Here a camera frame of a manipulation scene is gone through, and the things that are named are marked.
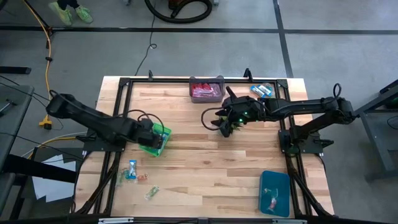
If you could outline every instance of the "green container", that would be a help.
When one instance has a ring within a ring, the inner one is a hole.
[[[156,134],[162,134],[162,131],[163,131],[162,125],[158,124],[158,123],[154,123],[152,130]],[[171,134],[172,134],[172,130],[164,127],[164,141],[163,141],[163,145],[160,149],[155,149],[153,147],[141,146],[141,145],[139,146],[139,148],[154,155],[155,157],[159,157],[161,155],[161,153],[163,152],[163,149],[164,149],[167,141],[169,140],[169,137],[171,136]]]

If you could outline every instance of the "concrete floor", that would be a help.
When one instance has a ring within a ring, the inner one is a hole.
[[[77,20],[74,26],[150,27],[152,14],[143,1],[126,7],[120,1],[80,0],[90,8],[94,23]],[[52,26],[61,23],[48,8],[48,1],[32,1]],[[167,12],[165,2],[159,9]],[[394,0],[280,0],[286,29],[398,29]],[[203,6],[193,3],[182,15],[198,14]],[[1,24],[35,25],[19,1],[0,11]],[[190,25],[171,25],[158,19],[154,27],[261,28],[276,29],[272,0],[224,0],[211,16]],[[133,75],[145,54],[149,33],[59,32],[53,38],[49,82],[52,89],[72,93],[94,106],[105,75]],[[377,96],[398,75],[396,35],[286,35],[295,78],[304,78],[309,98],[331,96],[341,83],[342,97],[355,108]],[[240,77],[249,67],[256,77],[286,77],[278,34],[155,33],[158,47],[150,50],[140,75],[196,75]],[[6,75],[36,92],[46,94],[44,71],[47,56],[41,32],[1,31],[0,64],[32,67],[32,73]],[[19,135],[38,142],[62,134],[86,131],[73,121],[63,121],[61,131],[37,126],[44,108],[32,101]],[[321,131],[335,144],[325,149],[326,174],[335,213],[343,218],[397,223],[397,179],[367,183],[364,175],[380,169],[360,120],[348,126],[334,125]],[[77,146],[70,142],[68,146]],[[22,155],[34,144],[17,140],[13,154]]]

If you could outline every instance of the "vacuum hose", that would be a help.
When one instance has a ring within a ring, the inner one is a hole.
[[[186,19],[176,19],[175,17],[177,16],[177,14],[181,11],[181,9],[186,6],[187,4],[191,3],[191,2],[203,2],[206,4],[207,6],[207,10],[206,12],[204,12],[203,14],[199,15],[199,16],[195,16],[192,18],[186,18]],[[210,2],[210,0],[183,0],[182,2],[180,2],[177,6],[176,9],[174,9],[173,13],[171,14],[170,17],[164,16],[161,13],[159,13],[158,11],[156,11],[156,9],[152,6],[152,4],[150,3],[150,0],[145,0],[145,4],[147,5],[148,9],[150,10],[150,12],[155,15],[156,17],[158,17],[159,19],[165,21],[165,22],[170,22],[170,23],[174,23],[174,24],[188,24],[188,23],[192,23],[192,22],[198,22],[201,21],[202,19],[208,17],[211,13],[211,10],[213,9],[213,5]]]

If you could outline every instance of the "green sneaker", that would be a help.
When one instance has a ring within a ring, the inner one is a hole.
[[[89,14],[90,10],[88,10],[87,8],[85,8],[83,6],[79,6],[75,10],[76,10],[77,15],[80,17],[80,19],[82,19],[83,22],[85,22],[85,23],[93,22],[93,18]]]
[[[72,15],[68,9],[62,10],[57,2],[51,2],[49,8],[61,19],[61,21],[67,25],[72,25]]]

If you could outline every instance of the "wooden tabletop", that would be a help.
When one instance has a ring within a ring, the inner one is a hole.
[[[97,110],[113,113],[119,78],[104,77]],[[288,84],[292,101],[307,99],[303,79],[288,79]],[[237,96],[257,98],[249,91],[250,84],[228,86]],[[112,216],[272,217],[257,209],[258,187],[262,171],[287,172],[277,138],[279,122],[249,123],[229,138],[224,138],[218,131],[205,129],[200,122],[203,110],[217,106],[220,103],[191,103],[188,83],[134,83],[130,110],[156,114],[172,130],[172,135],[158,158],[141,151],[137,144],[127,144],[119,171],[129,167],[130,159],[136,159],[137,174],[148,174],[149,177],[145,182],[123,180],[118,184]],[[214,112],[210,111],[205,116],[208,126],[216,118]],[[137,118],[139,115],[131,113],[129,116]],[[311,119],[311,115],[295,116],[297,125]],[[103,152],[94,152],[83,164],[76,188],[77,209],[97,187],[103,157]],[[333,213],[325,171],[319,158],[304,154],[303,164],[308,188],[324,208]],[[159,186],[160,191],[148,201],[144,196],[154,185]],[[304,212],[302,193],[298,186],[297,189],[300,209]],[[106,198],[103,198],[101,210]],[[294,217],[291,199],[290,217]]]

